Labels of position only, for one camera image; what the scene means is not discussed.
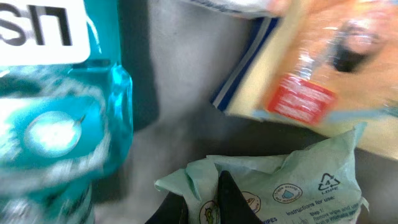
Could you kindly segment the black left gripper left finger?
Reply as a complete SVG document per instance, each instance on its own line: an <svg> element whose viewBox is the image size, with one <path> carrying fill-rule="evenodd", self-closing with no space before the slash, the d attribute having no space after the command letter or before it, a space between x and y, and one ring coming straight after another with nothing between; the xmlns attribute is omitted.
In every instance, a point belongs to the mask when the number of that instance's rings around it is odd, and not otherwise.
<svg viewBox="0 0 398 224"><path fill-rule="evenodd" d="M185 199L169 192L145 224L188 224L188 207Z"/></svg>

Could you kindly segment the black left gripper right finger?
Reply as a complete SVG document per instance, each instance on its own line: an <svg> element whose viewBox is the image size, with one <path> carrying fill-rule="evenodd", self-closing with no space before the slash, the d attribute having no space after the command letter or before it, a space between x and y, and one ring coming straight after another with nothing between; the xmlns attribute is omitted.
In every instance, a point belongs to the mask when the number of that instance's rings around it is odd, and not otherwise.
<svg viewBox="0 0 398 224"><path fill-rule="evenodd" d="M226 170L218 179L218 205L221 224L262 224Z"/></svg>

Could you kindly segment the green wet wipes pack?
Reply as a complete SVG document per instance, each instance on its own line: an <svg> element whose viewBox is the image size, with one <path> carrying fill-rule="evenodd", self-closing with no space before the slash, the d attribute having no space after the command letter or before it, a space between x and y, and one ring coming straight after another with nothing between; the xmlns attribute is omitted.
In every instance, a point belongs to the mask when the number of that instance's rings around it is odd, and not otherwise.
<svg viewBox="0 0 398 224"><path fill-rule="evenodd" d="M191 223L220 223L220 182L232 177L262 223L355 223L368 207L356 180L354 150L365 123L288 155L209 155L155 182L183 197Z"/></svg>

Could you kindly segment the blue mouthwash bottle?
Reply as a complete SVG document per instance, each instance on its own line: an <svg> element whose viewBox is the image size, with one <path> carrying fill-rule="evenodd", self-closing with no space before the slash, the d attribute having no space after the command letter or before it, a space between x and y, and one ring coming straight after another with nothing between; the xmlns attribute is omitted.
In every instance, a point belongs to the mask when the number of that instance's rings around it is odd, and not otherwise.
<svg viewBox="0 0 398 224"><path fill-rule="evenodd" d="M1 2L1 222L94 223L132 142L119 3Z"/></svg>

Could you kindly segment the orange snack bag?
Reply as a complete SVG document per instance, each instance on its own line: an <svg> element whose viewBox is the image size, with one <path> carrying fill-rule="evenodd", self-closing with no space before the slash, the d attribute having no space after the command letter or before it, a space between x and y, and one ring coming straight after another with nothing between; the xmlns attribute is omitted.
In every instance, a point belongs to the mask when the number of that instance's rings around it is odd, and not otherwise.
<svg viewBox="0 0 398 224"><path fill-rule="evenodd" d="M294 1L215 106L325 136L361 121L360 148L397 158L397 2Z"/></svg>

